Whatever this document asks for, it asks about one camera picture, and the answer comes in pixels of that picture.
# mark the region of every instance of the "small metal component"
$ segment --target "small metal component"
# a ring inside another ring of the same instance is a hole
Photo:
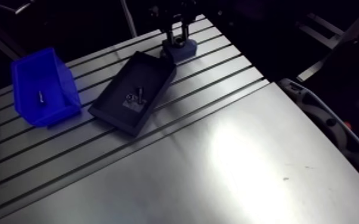
[[[137,93],[138,93],[138,104],[142,104],[143,103],[143,87],[142,86],[137,88]]]
[[[133,102],[134,100],[134,95],[133,94],[128,94],[126,97],[126,102]]]
[[[42,91],[39,91],[38,92],[38,95],[39,95],[39,102],[41,102],[41,104],[44,104],[45,101],[43,100],[43,94],[42,94]]]

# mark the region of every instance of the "blue block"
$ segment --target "blue block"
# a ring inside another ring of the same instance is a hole
[[[196,55],[197,43],[194,40],[188,39],[182,48],[171,46],[167,40],[163,41],[163,50],[160,53],[161,57],[170,58],[174,63],[184,61]]]
[[[81,110],[74,78],[47,48],[11,65],[16,111],[36,127],[52,125]]]

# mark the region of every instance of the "metal table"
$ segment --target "metal table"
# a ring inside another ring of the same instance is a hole
[[[359,222],[342,154],[207,19],[190,32],[197,56],[136,139],[86,110],[134,51],[159,54],[158,31],[68,63],[83,112],[59,125],[0,90],[0,223]]]

